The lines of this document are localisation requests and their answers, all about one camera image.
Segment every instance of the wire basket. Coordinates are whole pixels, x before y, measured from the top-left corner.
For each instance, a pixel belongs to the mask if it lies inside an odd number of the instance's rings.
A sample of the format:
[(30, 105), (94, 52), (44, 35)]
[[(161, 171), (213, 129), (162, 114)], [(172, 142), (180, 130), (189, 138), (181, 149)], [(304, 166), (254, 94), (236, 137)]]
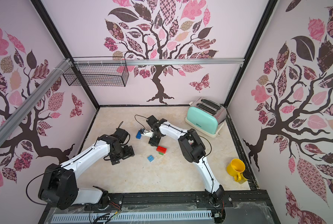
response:
[[(128, 80), (128, 69), (125, 57), (103, 57), (113, 60), (80, 60), (87, 57), (76, 57), (74, 67), (82, 74), (89, 86), (124, 86)], [(74, 68), (67, 69), (63, 77), (69, 86), (81, 86)]]

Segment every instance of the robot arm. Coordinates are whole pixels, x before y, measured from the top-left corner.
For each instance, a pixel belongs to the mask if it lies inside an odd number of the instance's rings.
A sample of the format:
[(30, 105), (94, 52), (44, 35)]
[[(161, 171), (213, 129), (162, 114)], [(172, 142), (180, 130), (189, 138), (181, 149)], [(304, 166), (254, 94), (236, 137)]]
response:
[(216, 180), (205, 157), (205, 145), (194, 129), (186, 130), (172, 125), (165, 119), (157, 120), (153, 115), (147, 118), (152, 133), (141, 131), (149, 136), (149, 144), (158, 146), (162, 136), (169, 136), (179, 142), (184, 158), (193, 163), (203, 178), (205, 190), (210, 193), (209, 202), (217, 205), (224, 195), (222, 185)]

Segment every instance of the vent grille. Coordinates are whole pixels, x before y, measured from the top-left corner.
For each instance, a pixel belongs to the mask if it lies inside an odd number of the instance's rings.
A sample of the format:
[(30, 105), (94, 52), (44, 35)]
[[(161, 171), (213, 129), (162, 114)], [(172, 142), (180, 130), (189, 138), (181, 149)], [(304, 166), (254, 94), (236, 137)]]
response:
[[(106, 213), (91, 214), (93, 222), (98, 217)], [(89, 214), (54, 214), (51, 220), (52, 223), (85, 223), (89, 222)], [(109, 215), (99, 220), (104, 222), (109, 219)], [(212, 220), (211, 211), (156, 211), (156, 212), (128, 212), (120, 213), (115, 216), (111, 222), (133, 222), (133, 221), (173, 221), (173, 220)]]

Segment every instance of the aluminum rail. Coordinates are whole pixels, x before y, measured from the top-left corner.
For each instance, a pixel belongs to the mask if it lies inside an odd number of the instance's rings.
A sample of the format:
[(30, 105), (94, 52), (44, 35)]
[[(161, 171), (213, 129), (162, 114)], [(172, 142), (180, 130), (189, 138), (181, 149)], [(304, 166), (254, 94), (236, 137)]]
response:
[(57, 67), (44, 79), (34, 92), (19, 106), (12, 115), (0, 127), (0, 146), (12, 134), (17, 126), (22, 122), (26, 115), (33, 109), (37, 102), (44, 96), (47, 90), (56, 82), (56, 80), (70, 68), (71, 62), (69, 59), (61, 61)]

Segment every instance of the mint green toaster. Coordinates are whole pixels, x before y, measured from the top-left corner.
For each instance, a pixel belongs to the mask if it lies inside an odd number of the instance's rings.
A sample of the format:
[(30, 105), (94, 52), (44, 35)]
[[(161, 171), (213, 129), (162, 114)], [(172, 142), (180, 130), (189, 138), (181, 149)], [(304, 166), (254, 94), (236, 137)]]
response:
[(222, 105), (200, 97), (190, 105), (185, 121), (195, 129), (214, 138), (223, 127), (226, 116), (227, 111)]

